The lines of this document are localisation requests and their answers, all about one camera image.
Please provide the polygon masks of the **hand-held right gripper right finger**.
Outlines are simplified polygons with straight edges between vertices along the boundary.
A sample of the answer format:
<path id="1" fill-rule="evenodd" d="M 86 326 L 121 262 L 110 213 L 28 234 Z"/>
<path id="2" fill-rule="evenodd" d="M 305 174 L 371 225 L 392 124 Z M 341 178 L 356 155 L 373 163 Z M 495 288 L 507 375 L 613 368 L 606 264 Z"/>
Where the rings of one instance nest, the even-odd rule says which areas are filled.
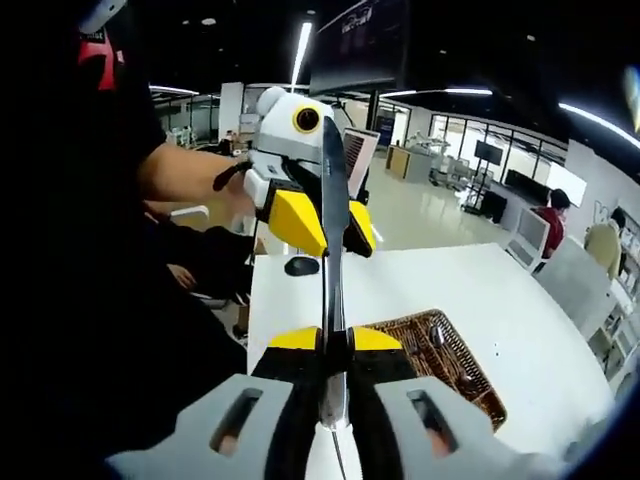
<path id="1" fill-rule="evenodd" d="M 416 377 L 401 344 L 352 330 L 350 419 L 365 479 L 560 479 L 565 464 L 518 452 L 490 417 L 436 377 Z"/>

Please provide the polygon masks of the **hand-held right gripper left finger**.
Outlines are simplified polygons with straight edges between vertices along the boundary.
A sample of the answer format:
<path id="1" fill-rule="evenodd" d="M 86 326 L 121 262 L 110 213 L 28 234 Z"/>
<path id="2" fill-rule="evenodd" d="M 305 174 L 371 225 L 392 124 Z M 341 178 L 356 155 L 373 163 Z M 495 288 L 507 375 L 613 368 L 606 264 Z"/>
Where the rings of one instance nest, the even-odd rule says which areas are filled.
<path id="1" fill-rule="evenodd" d="M 318 421 L 320 333 L 275 337 L 250 375 L 235 374 L 183 409 L 146 450 L 113 455 L 122 479 L 302 479 Z"/>

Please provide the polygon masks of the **person's left hand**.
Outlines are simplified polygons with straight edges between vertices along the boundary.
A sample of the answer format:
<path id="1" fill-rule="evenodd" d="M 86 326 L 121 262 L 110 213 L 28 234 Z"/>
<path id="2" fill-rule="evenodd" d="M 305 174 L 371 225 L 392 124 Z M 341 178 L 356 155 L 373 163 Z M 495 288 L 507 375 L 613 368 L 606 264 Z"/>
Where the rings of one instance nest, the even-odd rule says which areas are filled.
<path id="1" fill-rule="evenodd" d="M 245 189 L 246 169 L 232 166 L 221 172 L 213 181 L 213 191 L 218 193 L 234 215 L 253 217 L 255 204 Z"/>

